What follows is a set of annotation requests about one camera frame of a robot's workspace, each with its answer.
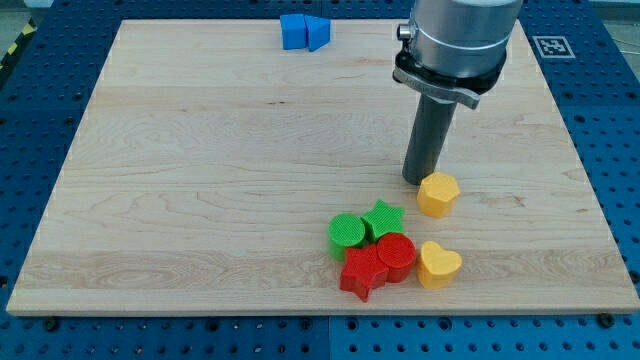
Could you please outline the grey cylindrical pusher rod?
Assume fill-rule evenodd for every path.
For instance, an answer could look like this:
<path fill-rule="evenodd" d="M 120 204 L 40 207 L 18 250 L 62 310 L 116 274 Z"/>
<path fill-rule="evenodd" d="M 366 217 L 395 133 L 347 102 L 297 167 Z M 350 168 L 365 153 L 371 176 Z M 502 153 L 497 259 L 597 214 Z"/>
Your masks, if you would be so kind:
<path fill-rule="evenodd" d="M 456 104 L 422 95 L 417 107 L 402 175 L 412 185 L 435 171 Z"/>

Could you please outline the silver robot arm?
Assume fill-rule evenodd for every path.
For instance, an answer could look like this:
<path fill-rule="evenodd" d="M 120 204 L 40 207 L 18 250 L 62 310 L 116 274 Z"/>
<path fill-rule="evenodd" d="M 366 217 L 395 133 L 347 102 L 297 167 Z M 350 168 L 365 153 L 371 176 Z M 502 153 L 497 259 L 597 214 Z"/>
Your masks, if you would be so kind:
<path fill-rule="evenodd" d="M 435 171 L 456 106 L 475 109 L 496 84 L 521 0 L 416 0 L 393 79 L 420 94 L 402 175 L 413 185 Z"/>

